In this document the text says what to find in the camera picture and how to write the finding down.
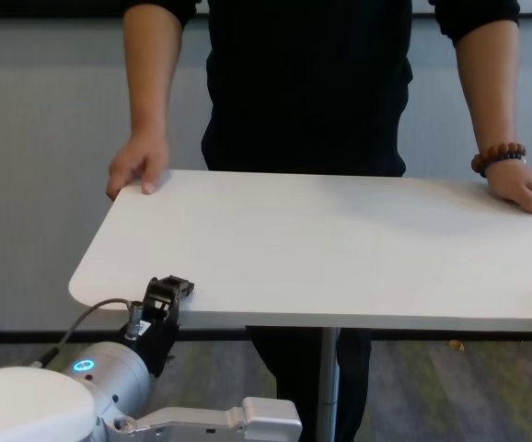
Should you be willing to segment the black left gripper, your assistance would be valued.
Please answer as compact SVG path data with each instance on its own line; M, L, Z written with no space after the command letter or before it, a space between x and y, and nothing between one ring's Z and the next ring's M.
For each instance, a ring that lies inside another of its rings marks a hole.
M144 302L130 303L129 318L119 331L118 343L133 350L155 378L162 374L179 337L179 301L193 290L194 283L174 275L153 277Z

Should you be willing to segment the person's right hand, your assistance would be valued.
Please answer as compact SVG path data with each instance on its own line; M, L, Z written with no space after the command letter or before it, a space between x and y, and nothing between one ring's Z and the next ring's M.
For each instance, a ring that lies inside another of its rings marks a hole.
M169 148L165 134L133 133L110 162L107 196L114 201L123 188L137 180L143 194L154 193L168 166L168 160Z

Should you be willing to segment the person's left hand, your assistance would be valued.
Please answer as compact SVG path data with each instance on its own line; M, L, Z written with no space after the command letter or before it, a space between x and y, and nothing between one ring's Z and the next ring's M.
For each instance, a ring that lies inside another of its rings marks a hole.
M487 167L490 188L500 198L517 204L532 215L532 168L518 159L507 159Z

